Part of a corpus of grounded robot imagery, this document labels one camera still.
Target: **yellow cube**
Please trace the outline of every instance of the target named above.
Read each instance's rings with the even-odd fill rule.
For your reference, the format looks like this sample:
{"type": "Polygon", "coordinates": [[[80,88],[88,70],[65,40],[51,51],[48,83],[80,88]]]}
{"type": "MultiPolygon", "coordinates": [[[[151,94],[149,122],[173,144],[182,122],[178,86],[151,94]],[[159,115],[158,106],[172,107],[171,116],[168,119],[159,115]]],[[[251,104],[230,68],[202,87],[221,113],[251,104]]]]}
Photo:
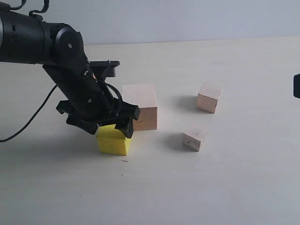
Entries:
{"type": "Polygon", "coordinates": [[[97,141],[100,152],[126,156],[131,139],[115,129],[115,125],[100,127],[97,133],[97,141]]]}

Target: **white wall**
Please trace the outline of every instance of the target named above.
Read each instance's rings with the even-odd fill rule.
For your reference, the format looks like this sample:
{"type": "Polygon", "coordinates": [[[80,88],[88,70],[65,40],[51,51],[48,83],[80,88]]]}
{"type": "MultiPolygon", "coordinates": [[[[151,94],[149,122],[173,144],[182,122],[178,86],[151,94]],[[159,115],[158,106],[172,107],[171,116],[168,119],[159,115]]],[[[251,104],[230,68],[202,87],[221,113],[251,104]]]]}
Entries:
{"type": "Polygon", "coordinates": [[[110,44],[300,35],[299,10],[300,0],[50,0],[44,18],[72,25],[86,44],[110,44]]]}

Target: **table surface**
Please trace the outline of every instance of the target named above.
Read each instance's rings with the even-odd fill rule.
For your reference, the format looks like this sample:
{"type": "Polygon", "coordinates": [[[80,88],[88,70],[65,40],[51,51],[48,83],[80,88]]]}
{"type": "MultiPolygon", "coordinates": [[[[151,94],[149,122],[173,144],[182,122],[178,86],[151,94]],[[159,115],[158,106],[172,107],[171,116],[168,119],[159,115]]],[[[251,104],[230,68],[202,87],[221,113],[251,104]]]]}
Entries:
{"type": "MultiPolygon", "coordinates": [[[[86,46],[119,60],[107,82],[154,83],[158,130],[129,155],[101,155],[65,124],[56,90],[33,123],[0,144],[0,224],[300,223],[300,37],[86,46]],[[224,88],[216,114],[196,109],[203,83],[224,88]],[[182,146],[208,130],[201,152],[182,146]]],[[[54,85],[39,65],[0,65],[0,137],[16,132],[54,85]]]]}

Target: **wooden block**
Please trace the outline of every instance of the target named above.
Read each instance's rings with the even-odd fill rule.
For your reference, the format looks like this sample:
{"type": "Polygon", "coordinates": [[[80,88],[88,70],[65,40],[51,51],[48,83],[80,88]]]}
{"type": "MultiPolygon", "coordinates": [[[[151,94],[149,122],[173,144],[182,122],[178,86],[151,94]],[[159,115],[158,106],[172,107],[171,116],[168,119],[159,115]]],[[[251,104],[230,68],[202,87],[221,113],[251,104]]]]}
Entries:
{"type": "Polygon", "coordinates": [[[158,103],[154,84],[124,85],[122,98],[125,102],[138,105],[141,110],[139,119],[133,120],[134,131],[158,128],[158,103]]]}
{"type": "Polygon", "coordinates": [[[222,90],[218,86],[204,83],[198,93],[197,108],[215,113],[222,90]]]}
{"type": "Polygon", "coordinates": [[[200,151],[202,147],[207,131],[203,129],[192,128],[183,134],[183,145],[186,145],[195,151],[200,151]]]}
{"type": "Polygon", "coordinates": [[[115,125],[100,127],[97,133],[97,141],[101,153],[126,156],[131,139],[115,129],[115,125]]]}

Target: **wooden cube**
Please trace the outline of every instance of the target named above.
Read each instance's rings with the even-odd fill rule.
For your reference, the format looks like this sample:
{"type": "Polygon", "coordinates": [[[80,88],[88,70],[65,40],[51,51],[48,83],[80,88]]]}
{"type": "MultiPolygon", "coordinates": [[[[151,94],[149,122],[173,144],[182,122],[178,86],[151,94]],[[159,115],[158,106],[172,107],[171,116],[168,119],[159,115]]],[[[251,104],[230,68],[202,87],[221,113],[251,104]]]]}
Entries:
{"type": "Polygon", "coordinates": [[[183,134],[183,145],[188,146],[195,151],[200,151],[202,147],[207,131],[204,129],[192,128],[183,134]]]}
{"type": "Polygon", "coordinates": [[[197,108],[215,113],[222,90],[218,86],[204,83],[198,93],[197,108]]]}
{"type": "Polygon", "coordinates": [[[131,139],[115,129],[115,125],[100,127],[97,133],[97,141],[101,153],[126,156],[131,139]]]}
{"type": "Polygon", "coordinates": [[[154,84],[134,84],[122,86],[125,102],[138,105],[141,113],[133,120],[134,131],[155,130],[158,128],[158,103],[154,84]]]}

